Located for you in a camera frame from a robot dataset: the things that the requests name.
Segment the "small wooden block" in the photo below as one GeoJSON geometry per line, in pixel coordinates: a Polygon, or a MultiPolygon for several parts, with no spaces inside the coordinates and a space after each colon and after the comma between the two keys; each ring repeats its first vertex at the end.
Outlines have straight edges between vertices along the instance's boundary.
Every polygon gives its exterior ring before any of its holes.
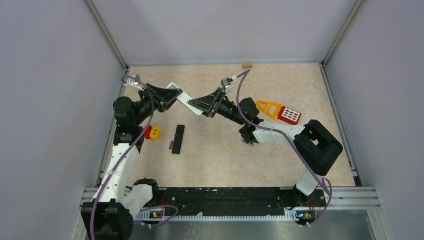
{"type": "Polygon", "coordinates": [[[242,68],[243,69],[251,69],[253,67],[253,63],[252,62],[245,62],[243,65],[242,65],[242,68]]]}

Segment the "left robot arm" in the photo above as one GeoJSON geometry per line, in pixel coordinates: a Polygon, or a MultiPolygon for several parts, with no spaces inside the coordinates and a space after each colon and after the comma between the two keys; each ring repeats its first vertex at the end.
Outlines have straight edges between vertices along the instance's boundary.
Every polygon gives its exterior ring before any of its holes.
{"type": "Polygon", "coordinates": [[[180,88],[159,88],[147,84],[139,91],[140,100],[122,96],[113,104],[116,129],[113,137],[112,157],[98,191],[90,202],[83,203],[81,216],[91,240],[128,240],[136,217],[145,207],[160,202],[160,193],[154,181],[145,180],[126,188],[145,139],[147,121],[150,126],[153,114],[167,111],[183,94],[180,88]]]}

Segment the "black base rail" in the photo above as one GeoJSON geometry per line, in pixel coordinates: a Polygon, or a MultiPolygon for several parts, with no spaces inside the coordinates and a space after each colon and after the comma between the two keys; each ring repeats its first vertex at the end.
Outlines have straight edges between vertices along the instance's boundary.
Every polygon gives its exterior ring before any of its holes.
{"type": "Polygon", "coordinates": [[[154,190],[149,207],[172,205],[170,215],[194,217],[283,216],[297,208],[316,209],[327,204],[324,191],[305,196],[293,187],[169,187],[154,190]]]}

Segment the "aluminium frame rail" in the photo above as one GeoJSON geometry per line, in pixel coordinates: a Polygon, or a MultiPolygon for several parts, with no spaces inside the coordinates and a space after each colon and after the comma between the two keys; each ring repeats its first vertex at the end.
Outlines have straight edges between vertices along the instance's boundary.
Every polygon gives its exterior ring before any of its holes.
{"type": "Polygon", "coordinates": [[[287,187],[159,188],[133,217],[137,224],[170,222],[294,222],[311,224],[322,210],[381,208],[372,187],[334,187],[332,196],[316,189],[301,196],[287,187]]]}

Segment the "black remote control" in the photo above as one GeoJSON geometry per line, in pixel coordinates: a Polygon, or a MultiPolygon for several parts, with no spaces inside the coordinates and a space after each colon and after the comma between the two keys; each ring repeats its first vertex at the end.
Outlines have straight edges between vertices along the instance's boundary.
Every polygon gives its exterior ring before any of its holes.
{"type": "Polygon", "coordinates": [[[184,125],[177,125],[176,131],[175,131],[175,137],[173,141],[172,151],[171,153],[174,155],[180,155],[183,139],[184,139],[184,133],[185,133],[185,126],[184,125]]]}

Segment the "red and yellow toy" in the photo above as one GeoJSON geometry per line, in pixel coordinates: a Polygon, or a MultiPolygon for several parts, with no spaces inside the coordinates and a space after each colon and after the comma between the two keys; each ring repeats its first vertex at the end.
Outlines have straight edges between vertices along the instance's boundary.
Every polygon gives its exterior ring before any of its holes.
{"type": "Polygon", "coordinates": [[[149,126],[144,133],[146,140],[158,141],[162,136],[162,130],[159,126],[149,126]]]}

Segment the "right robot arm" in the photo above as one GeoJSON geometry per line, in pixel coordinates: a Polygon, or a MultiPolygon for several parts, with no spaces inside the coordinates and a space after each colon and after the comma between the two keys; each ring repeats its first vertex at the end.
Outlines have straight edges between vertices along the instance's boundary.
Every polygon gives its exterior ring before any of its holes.
{"type": "Polygon", "coordinates": [[[241,125],[239,133],[247,144],[292,147],[306,168],[293,192],[297,205],[307,206],[313,200],[317,187],[332,195],[331,183],[326,176],[344,149],[318,120],[310,120],[305,125],[268,122],[258,117],[260,111],[252,98],[233,102],[221,88],[207,96],[189,100],[188,105],[209,118],[218,114],[241,125]]]}

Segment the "red toy window block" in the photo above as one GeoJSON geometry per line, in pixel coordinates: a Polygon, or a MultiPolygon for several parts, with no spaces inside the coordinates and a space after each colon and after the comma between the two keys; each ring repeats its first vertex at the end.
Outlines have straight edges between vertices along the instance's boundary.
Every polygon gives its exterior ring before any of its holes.
{"type": "Polygon", "coordinates": [[[302,114],[300,112],[287,106],[283,106],[277,115],[278,120],[294,126],[299,124],[301,117],[302,114]]]}

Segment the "white remote control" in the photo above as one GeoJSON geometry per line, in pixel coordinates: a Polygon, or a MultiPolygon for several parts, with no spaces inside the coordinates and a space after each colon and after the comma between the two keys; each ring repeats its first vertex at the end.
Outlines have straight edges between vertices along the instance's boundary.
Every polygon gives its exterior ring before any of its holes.
{"type": "MultiPolygon", "coordinates": [[[[167,89],[177,89],[182,90],[179,86],[177,86],[175,83],[171,82],[167,87],[167,89]]],[[[197,116],[201,116],[203,114],[202,110],[199,110],[189,104],[189,101],[193,98],[190,97],[187,93],[184,91],[177,97],[177,100],[184,105],[187,109],[189,109],[191,112],[193,112],[197,116]]]]}

